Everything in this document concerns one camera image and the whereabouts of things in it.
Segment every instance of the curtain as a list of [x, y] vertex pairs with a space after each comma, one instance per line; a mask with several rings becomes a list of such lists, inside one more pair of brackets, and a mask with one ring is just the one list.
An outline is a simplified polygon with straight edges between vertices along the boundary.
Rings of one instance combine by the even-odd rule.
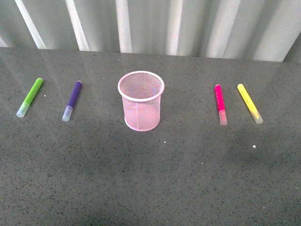
[[301, 0], [1, 0], [0, 47], [301, 63]]

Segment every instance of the green marker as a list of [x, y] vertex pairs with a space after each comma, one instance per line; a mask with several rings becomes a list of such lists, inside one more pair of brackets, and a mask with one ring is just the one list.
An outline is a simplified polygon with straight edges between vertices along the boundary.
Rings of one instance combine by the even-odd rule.
[[17, 112], [17, 117], [22, 118], [26, 114], [30, 104], [32, 103], [34, 97], [37, 95], [41, 85], [43, 84], [43, 80], [41, 78], [37, 78], [36, 82], [32, 86], [32, 89], [29, 91], [27, 97], [23, 101], [21, 107]]

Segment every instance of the mesh cup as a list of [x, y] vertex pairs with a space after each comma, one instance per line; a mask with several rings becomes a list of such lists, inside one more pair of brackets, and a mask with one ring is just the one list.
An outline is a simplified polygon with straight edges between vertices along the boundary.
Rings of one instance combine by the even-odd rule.
[[159, 124], [164, 87], [163, 80], [152, 72], [131, 72], [119, 80], [118, 91], [122, 95], [124, 118], [129, 128], [148, 131]]

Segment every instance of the speckled gray surface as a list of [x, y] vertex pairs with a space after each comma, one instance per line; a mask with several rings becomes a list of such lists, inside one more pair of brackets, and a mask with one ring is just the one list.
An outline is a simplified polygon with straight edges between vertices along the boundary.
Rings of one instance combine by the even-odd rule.
[[[166, 85], [149, 132], [126, 126], [117, 90], [137, 70]], [[17, 118], [37, 77], [44, 84]], [[292, 63], [0, 48], [0, 225], [300, 225], [300, 84]]]

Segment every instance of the pink mesh pen holder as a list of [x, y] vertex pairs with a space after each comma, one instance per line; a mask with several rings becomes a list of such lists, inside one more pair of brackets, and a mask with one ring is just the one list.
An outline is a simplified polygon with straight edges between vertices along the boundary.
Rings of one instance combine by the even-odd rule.
[[148, 131], [159, 124], [164, 87], [163, 80], [152, 72], [131, 72], [119, 80], [118, 91], [122, 95], [124, 118], [129, 128]]

